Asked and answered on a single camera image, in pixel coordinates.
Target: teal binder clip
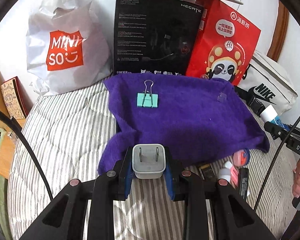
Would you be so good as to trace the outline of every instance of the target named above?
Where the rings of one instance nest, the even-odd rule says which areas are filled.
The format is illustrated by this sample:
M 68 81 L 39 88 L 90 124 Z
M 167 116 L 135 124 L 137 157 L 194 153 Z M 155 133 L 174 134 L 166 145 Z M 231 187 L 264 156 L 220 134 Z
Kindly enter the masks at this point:
M 147 90 L 147 84 L 146 82 L 151 81 L 152 84 L 150 86 L 150 92 Z M 137 96 L 137 107 L 158 107 L 158 94 L 153 94 L 152 93 L 152 86 L 153 86 L 153 81 L 150 79 L 147 79 L 145 81 L 145 86 L 146 89 L 144 93 L 138 93 Z

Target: white nike bag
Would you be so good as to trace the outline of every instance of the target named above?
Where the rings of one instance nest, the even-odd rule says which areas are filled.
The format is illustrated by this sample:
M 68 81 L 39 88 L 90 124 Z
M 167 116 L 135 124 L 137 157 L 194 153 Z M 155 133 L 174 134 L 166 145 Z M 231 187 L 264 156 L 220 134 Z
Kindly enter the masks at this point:
M 238 87 L 253 94 L 265 107 L 270 104 L 281 115 L 292 108 L 298 94 L 285 69 L 255 51 Z
M 111 73 L 110 50 L 92 0 L 36 0 L 26 35 L 34 91 L 51 96 L 87 87 Z

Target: human hand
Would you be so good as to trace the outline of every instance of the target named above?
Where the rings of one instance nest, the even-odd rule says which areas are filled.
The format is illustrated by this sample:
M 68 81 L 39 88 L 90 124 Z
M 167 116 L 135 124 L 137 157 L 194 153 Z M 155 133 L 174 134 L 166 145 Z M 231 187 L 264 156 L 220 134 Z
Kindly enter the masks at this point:
M 300 197 L 300 159 L 297 162 L 296 175 L 293 180 L 292 194 L 294 197 Z

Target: striped mattress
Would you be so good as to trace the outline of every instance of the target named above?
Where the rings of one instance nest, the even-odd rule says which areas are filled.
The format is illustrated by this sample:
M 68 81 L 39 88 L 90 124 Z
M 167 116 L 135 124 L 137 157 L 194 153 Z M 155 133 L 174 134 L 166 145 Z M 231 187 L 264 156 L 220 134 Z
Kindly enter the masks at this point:
M 109 93 L 103 82 L 62 95 L 40 96 L 22 130 L 42 170 L 47 176 L 53 196 L 73 178 L 82 182 L 98 176 L 98 163 L 108 140 L 115 134 L 116 121 L 108 109 Z M 251 151 L 247 199 L 253 207 L 276 151 L 268 136 L 270 151 Z M 225 160 L 213 163 L 217 173 Z M 261 198 L 257 214 L 280 238 L 292 220 L 295 210 L 292 169 L 296 161 L 289 152 L 281 151 Z M 190 170 L 197 173 L 195 167 Z M 13 239 L 19 239 L 49 203 L 43 181 L 27 150 L 18 143 L 10 170 L 8 213 Z M 90 203 L 85 220 L 83 239 L 87 238 Z M 183 202 L 169 199 L 163 178 L 134 179 L 125 202 L 114 201 L 114 233 L 124 239 L 182 239 Z

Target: purple towel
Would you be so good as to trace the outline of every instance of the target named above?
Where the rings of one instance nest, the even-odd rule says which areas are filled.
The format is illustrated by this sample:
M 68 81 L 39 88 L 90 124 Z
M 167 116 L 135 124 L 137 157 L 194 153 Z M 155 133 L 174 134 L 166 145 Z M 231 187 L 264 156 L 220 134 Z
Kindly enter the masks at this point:
M 145 90 L 147 79 L 154 82 L 158 108 L 137 107 L 137 93 Z M 121 132 L 107 144 L 99 174 L 123 159 L 128 146 L 139 143 L 169 147 L 185 167 L 243 148 L 269 151 L 266 134 L 228 81 L 143 73 L 116 75 L 104 83 L 110 92 L 109 110 Z M 220 93 L 226 99 L 218 100 Z

